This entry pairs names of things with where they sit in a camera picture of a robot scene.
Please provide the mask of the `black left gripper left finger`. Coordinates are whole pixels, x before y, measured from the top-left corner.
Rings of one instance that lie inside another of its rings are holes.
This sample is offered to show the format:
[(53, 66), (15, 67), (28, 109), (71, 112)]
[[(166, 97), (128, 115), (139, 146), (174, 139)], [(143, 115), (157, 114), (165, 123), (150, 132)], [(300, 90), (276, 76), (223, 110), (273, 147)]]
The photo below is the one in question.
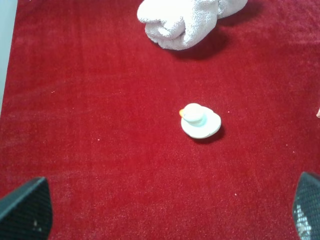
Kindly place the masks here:
[(0, 199), (2, 240), (47, 240), (53, 225), (48, 180), (35, 177)]

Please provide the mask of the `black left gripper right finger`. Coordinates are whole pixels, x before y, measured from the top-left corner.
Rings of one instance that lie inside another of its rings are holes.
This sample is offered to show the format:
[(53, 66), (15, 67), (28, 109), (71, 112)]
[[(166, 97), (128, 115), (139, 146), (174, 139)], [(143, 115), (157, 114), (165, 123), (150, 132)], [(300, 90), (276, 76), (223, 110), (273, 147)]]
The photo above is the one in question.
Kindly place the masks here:
[(298, 180), (292, 216), (301, 240), (320, 240), (320, 176), (303, 172)]

